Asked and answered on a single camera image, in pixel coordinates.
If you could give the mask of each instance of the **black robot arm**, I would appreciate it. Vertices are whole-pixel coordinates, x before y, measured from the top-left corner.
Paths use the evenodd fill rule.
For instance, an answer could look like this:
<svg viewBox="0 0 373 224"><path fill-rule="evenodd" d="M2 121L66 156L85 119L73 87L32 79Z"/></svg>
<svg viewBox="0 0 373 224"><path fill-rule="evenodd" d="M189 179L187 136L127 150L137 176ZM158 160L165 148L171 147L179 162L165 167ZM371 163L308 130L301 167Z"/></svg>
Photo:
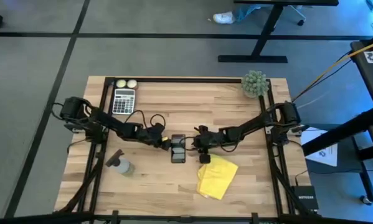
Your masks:
<svg viewBox="0 0 373 224"><path fill-rule="evenodd" d="M113 130L125 141L136 141L168 150L171 140L163 139L164 126L156 123L152 127L143 127L139 123L123 123L116 118L94 107L88 100L78 97L67 98L60 111L60 118L66 122L65 127L71 131L84 130L85 137L96 143L106 136L104 127Z"/></svg>
<svg viewBox="0 0 373 224"><path fill-rule="evenodd" d="M280 112L281 118L279 121L276 121L273 117L276 110ZM237 145L246 135L265 127L272 127L270 131L275 143L287 144L286 134L288 130L299 125L300 122L295 104L290 102L277 103L250 121L240 126L220 128L217 133L211 132L208 127L201 125L199 128L195 128L199 134L194 137L192 145L201 153L200 162L209 163L208 149Z"/></svg>

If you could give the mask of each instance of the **desk leg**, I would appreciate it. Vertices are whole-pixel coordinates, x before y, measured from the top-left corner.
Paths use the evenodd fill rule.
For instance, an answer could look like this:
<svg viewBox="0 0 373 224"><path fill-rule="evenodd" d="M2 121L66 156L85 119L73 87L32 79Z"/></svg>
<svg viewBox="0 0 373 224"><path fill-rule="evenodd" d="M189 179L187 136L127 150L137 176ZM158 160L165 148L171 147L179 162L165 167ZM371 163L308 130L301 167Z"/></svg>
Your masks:
<svg viewBox="0 0 373 224"><path fill-rule="evenodd" d="M264 48L273 28L276 26L284 6L274 5L273 9L265 23L261 36L255 44L251 55L219 55L218 62L252 62L252 63L288 63L286 56L261 56L261 51Z"/></svg>
<svg viewBox="0 0 373 224"><path fill-rule="evenodd" d="M318 152L373 125L373 108L303 144L304 156Z"/></svg>

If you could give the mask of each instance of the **potted plant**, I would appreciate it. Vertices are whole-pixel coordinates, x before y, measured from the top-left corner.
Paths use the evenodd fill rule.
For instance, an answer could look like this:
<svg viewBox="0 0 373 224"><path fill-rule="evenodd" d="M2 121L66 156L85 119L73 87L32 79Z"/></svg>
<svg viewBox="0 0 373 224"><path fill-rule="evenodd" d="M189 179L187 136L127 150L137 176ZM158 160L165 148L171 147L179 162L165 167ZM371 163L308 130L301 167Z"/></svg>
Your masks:
<svg viewBox="0 0 373 224"><path fill-rule="evenodd" d="M247 97L256 98L264 95L269 90L266 75L261 71L249 71L242 78L243 92Z"/></svg>

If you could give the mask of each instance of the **yellow cloth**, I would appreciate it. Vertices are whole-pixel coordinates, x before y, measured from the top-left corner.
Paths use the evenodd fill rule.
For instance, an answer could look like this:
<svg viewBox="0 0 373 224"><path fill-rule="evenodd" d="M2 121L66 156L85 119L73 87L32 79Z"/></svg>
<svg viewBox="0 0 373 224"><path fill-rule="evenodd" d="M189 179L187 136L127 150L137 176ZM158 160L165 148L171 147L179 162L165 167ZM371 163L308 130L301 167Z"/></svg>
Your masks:
<svg viewBox="0 0 373 224"><path fill-rule="evenodd" d="M198 171L197 192L221 200L234 178L238 166L211 154L211 163L204 164Z"/></svg>

